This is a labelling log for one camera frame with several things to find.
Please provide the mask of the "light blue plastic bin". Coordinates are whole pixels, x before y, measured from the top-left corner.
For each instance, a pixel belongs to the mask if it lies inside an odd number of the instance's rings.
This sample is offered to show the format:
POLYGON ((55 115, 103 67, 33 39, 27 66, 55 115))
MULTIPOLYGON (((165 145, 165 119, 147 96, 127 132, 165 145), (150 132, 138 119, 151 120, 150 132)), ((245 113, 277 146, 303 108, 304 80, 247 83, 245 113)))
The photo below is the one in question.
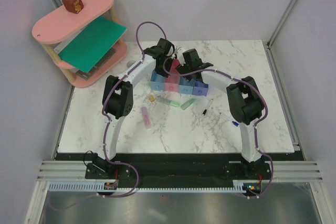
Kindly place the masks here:
POLYGON ((180 77, 178 88, 180 94, 193 94, 194 80, 188 81, 186 78, 180 77))

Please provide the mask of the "purple blue plastic bin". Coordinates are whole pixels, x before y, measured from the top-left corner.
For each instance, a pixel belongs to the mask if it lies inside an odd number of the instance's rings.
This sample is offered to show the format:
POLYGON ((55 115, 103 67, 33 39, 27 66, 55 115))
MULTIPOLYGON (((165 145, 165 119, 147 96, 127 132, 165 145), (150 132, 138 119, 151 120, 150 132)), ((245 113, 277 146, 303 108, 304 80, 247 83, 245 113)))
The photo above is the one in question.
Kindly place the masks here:
POLYGON ((208 88, 209 88, 208 84, 195 80, 192 95, 205 97, 207 96, 208 88))

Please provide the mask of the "pink plastic bin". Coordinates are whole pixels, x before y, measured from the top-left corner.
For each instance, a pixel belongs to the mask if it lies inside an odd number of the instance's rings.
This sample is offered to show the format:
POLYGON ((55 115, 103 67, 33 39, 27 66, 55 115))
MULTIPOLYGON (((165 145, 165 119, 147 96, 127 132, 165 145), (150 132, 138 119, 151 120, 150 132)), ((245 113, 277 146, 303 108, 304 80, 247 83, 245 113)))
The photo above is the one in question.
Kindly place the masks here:
MULTIPOLYGON (((167 66, 167 70, 173 74, 178 74, 179 72, 176 70, 176 67, 179 65, 179 61, 177 59, 174 59, 172 61, 171 66, 167 66)), ((169 75, 167 78, 165 78, 164 88, 165 91, 168 92, 176 92, 178 93, 180 83, 180 76, 175 75, 169 75)))

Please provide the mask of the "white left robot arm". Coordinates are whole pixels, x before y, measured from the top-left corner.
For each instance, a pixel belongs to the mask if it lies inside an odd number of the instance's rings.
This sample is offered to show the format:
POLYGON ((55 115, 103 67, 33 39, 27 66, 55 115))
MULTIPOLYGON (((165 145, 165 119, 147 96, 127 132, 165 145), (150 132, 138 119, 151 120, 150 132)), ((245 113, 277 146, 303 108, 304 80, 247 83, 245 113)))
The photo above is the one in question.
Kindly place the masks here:
POLYGON ((122 123, 133 108, 133 87, 152 70, 157 73, 164 71, 166 63, 172 62, 174 51, 175 47, 170 41, 160 38, 157 45, 141 49, 141 58, 125 73, 107 77, 102 98, 102 115, 108 121, 100 150, 92 153, 92 162, 86 165, 85 179, 116 179, 116 171, 120 166, 136 170, 130 164, 113 160, 117 153, 122 123))

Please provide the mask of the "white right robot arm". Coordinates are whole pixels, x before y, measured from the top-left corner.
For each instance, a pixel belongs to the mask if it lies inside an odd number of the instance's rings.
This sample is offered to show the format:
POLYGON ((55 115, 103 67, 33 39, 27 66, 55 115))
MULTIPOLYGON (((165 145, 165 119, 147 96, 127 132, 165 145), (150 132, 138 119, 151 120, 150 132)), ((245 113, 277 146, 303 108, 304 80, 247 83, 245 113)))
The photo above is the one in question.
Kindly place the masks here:
POLYGON ((243 159, 240 172, 245 178, 254 178, 265 166, 258 146, 256 126, 268 115, 265 99, 255 79, 251 76, 238 79, 215 69, 213 64, 202 62, 196 49, 184 51, 178 48, 174 57, 179 62, 177 72, 188 81, 197 80, 227 94, 230 113, 240 128, 243 159))

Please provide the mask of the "light green highlighter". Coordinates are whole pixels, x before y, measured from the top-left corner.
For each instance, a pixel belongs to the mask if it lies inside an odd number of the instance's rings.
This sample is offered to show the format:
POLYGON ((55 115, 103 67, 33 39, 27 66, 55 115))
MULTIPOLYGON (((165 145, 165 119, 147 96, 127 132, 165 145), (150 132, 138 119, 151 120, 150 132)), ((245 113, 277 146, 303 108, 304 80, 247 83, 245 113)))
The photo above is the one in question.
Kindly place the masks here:
POLYGON ((189 108, 193 103, 195 103, 197 101, 196 98, 191 98, 188 101, 184 102, 180 108, 185 111, 187 108, 189 108))

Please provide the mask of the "small yellow eraser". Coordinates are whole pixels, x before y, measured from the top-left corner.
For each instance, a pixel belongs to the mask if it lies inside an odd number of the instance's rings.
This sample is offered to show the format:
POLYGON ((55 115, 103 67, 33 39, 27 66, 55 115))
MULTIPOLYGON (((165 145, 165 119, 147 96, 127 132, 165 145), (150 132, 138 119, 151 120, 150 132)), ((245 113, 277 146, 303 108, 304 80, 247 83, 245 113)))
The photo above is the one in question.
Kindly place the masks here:
POLYGON ((150 95, 150 96, 149 96, 149 100, 150 100, 151 102, 154 102, 154 101, 155 101, 155 97, 152 96, 152 95, 150 95))

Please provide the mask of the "pink highlighter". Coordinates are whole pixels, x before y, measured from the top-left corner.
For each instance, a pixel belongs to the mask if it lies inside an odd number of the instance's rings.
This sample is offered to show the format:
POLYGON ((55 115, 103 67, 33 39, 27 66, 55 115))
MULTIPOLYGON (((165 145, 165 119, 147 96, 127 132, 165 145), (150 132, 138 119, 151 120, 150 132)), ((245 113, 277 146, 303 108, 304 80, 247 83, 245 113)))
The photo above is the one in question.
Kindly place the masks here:
POLYGON ((143 106, 141 108, 141 112, 142 112, 145 127, 147 129, 150 129, 151 128, 151 121, 150 121, 150 117, 149 117, 147 108, 145 106, 143 106))

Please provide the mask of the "pink two-tier shelf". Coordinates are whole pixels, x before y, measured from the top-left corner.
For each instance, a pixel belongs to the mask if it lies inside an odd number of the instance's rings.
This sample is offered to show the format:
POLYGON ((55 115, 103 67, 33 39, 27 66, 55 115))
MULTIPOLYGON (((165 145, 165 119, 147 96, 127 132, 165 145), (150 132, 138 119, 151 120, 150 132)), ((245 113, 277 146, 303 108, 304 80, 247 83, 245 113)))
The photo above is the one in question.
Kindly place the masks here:
POLYGON ((120 24, 113 9, 114 0, 82 0, 82 2, 84 8, 78 14, 70 13, 64 6, 60 6, 37 21, 31 31, 32 36, 42 45, 70 84, 77 88, 94 84, 125 58, 128 50, 121 37, 89 72, 82 72, 61 60, 58 56, 60 51, 96 18, 104 17, 120 24))

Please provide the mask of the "blue capped white marker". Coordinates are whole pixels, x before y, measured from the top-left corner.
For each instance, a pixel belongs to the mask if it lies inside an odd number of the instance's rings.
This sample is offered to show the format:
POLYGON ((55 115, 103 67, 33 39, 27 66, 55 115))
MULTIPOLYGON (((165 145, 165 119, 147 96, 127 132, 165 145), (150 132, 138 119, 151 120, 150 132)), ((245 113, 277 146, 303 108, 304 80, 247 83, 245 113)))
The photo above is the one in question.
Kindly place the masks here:
POLYGON ((230 123, 232 123, 234 126, 239 127, 239 123, 234 121, 233 119, 231 119, 230 117, 226 116, 224 113, 220 113, 220 115, 222 117, 224 117, 225 119, 227 119, 228 121, 230 121, 230 123))

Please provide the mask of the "green board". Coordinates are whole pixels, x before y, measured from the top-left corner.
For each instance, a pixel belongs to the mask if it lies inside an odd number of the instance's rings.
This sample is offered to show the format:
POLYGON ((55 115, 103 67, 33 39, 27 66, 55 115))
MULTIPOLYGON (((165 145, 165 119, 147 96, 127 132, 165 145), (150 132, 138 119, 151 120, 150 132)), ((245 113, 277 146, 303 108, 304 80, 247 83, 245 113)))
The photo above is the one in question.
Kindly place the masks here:
POLYGON ((89 72, 126 30, 125 26, 98 17, 61 50, 58 56, 80 71, 89 72))

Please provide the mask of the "brown wooden cube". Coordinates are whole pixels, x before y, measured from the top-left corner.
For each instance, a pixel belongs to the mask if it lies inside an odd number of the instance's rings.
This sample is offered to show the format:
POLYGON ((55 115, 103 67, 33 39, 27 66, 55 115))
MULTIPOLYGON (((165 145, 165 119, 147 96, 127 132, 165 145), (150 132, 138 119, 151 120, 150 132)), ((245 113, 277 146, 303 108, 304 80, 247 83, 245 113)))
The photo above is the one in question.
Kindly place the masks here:
POLYGON ((84 8, 82 0, 62 0, 65 9, 74 14, 78 14, 84 8))

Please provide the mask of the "aluminium frame rail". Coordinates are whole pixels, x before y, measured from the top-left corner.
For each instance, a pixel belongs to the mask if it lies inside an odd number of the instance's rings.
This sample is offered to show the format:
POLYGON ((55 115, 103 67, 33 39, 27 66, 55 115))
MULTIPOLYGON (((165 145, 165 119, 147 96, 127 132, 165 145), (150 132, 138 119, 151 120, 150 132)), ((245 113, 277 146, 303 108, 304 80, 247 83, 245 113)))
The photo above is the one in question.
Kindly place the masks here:
POLYGON ((285 60, 288 59, 288 57, 285 56, 285 53, 288 52, 290 46, 281 41, 281 34, 283 33, 283 30, 285 29, 299 2, 300 0, 289 0, 289 3, 282 13, 274 31, 268 41, 263 42, 263 46, 270 65, 272 77, 275 81, 277 94, 279 95, 292 145, 295 152, 301 152, 302 159, 306 161, 311 160, 311 158, 305 151, 304 140, 299 130, 298 120, 291 103, 289 90, 286 87, 286 71, 284 70, 284 67, 286 66, 285 60))

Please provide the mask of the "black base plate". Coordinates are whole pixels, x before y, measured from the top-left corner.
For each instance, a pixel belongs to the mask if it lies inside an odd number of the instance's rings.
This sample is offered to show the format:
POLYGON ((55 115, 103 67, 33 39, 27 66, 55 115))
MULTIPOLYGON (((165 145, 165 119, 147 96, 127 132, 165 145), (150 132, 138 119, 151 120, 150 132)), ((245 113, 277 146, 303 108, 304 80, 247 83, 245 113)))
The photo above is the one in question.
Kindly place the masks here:
MULTIPOLYGON (((80 161, 85 167, 92 153, 61 153, 57 161, 80 161)), ((300 182, 307 174, 301 152, 271 154, 262 157, 265 166, 256 175, 241 173, 240 154, 117 154, 114 161, 132 165, 136 170, 120 166, 118 178, 98 179, 121 183, 124 187, 215 187, 233 182, 300 182)))

